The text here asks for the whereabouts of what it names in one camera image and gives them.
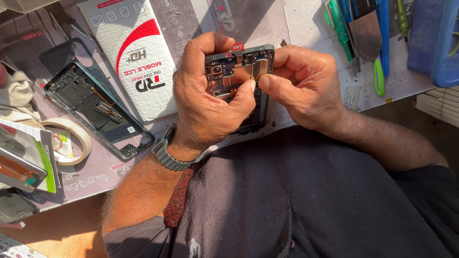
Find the white lcd box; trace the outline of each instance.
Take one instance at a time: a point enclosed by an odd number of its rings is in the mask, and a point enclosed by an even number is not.
[[[148,0],[79,4],[144,122],[177,112],[175,64]]]

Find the green screwdriver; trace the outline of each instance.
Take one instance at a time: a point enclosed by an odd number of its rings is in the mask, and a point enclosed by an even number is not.
[[[403,0],[397,0],[397,5],[398,28],[402,31],[402,36],[405,38],[405,42],[408,42],[408,19],[406,18]]]
[[[349,50],[349,45],[347,44],[347,42],[349,41],[349,37],[346,33],[346,25],[342,19],[340,7],[336,0],[330,0],[328,2],[328,6],[330,7],[331,19],[334,24],[334,29],[338,34],[338,39],[340,43],[344,47],[344,52],[346,53],[347,61],[352,64],[352,54]]]

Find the tape roll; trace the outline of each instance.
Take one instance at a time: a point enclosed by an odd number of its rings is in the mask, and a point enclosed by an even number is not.
[[[82,152],[83,154],[79,157],[71,157],[70,159],[66,161],[59,161],[59,165],[75,165],[80,163],[84,158],[86,158],[92,151],[92,140],[91,136],[89,136],[88,132],[86,132],[85,129],[83,129],[79,124],[75,123],[72,120],[69,120],[67,118],[48,118],[47,120],[44,120],[40,123],[43,126],[57,126],[61,127],[62,129],[65,129],[67,131],[70,131],[72,134],[74,134],[78,140],[81,142],[81,145],[83,146]]]

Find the wristwatch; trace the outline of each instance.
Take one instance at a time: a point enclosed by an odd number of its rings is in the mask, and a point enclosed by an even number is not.
[[[164,138],[153,149],[153,153],[156,154],[156,157],[158,157],[159,162],[161,162],[161,164],[163,164],[168,169],[182,171],[189,167],[191,164],[193,164],[194,160],[189,162],[181,162],[169,155],[167,147],[169,143],[172,141],[172,138],[174,137],[176,131],[177,125],[172,123],[171,126],[169,126],[169,130],[167,131]]]

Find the fingernail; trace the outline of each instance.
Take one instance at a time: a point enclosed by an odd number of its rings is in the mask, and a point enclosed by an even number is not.
[[[258,85],[262,85],[262,87],[267,88],[271,85],[271,80],[269,79],[268,76],[262,76],[258,80]]]

